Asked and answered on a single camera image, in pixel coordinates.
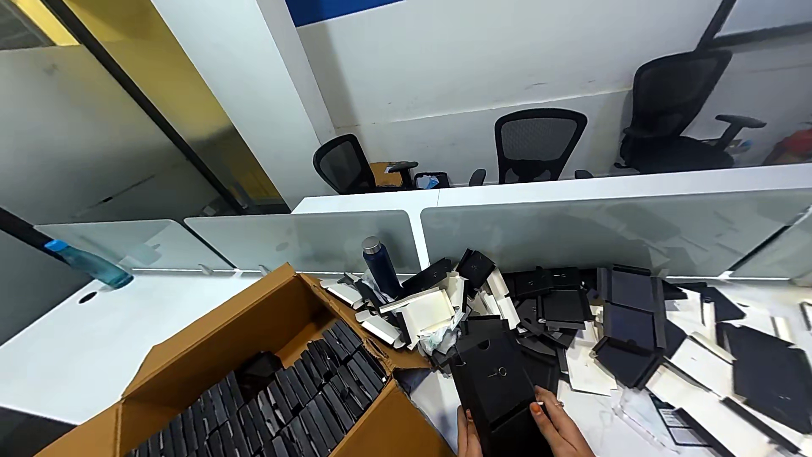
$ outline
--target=chair backrest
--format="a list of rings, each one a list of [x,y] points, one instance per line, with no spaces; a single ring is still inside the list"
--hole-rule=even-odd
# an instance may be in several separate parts
[[[324,143],[313,155],[316,173],[339,194],[363,194],[375,188],[375,175],[352,133]]]
[[[499,183],[553,181],[586,128],[586,116],[560,108],[535,108],[496,121]]]
[[[656,137],[679,136],[699,114],[732,55],[729,50],[692,51],[638,68],[631,126]]]

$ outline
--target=cardboard box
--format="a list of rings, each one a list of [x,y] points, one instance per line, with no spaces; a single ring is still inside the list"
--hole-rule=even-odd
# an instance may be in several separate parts
[[[361,337],[387,374],[395,368],[429,366],[417,352],[398,352],[378,343],[354,314],[322,289],[317,279],[283,265],[153,347],[120,401],[38,455],[120,457],[258,351],[272,351],[290,367],[307,342],[320,338],[336,319],[344,320]],[[454,454],[390,377],[331,455]]]

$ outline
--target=blue plastic water bottle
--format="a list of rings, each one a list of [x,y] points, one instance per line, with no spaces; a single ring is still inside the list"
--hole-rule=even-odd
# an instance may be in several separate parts
[[[392,266],[387,247],[377,237],[365,238],[361,247],[364,248],[364,260],[372,272],[378,288],[392,299],[397,299],[398,295],[403,292],[403,288],[400,287],[400,281],[395,274],[395,267]]]
[[[121,289],[132,282],[132,275],[98,255],[84,252],[69,246],[62,240],[53,240],[45,244],[45,248],[59,254],[68,265],[77,270],[88,273],[90,276],[107,284],[113,289]]]

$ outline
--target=hand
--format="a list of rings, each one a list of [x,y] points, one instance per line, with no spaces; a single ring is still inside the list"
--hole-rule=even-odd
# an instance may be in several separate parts
[[[538,429],[542,431],[542,435],[550,444],[553,455],[555,457],[595,457],[590,445],[586,443],[584,435],[564,412],[564,407],[561,406],[555,395],[539,386],[536,386],[535,392],[536,400],[544,403],[550,417],[547,418],[538,403],[530,403],[530,413],[536,420]]]
[[[473,425],[471,410],[457,407],[457,455],[459,457],[482,457],[477,428]]]

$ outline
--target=bottle cap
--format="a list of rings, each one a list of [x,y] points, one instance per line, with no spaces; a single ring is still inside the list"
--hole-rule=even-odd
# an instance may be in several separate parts
[[[378,237],[366,237],[361,242],[361,247],[364,248],[365,254],[375,254],[381,250],[381,240]]]
[[[59,252],[67,247],[67,243],[62,240],[51,240],[45,244],[47,250]]]

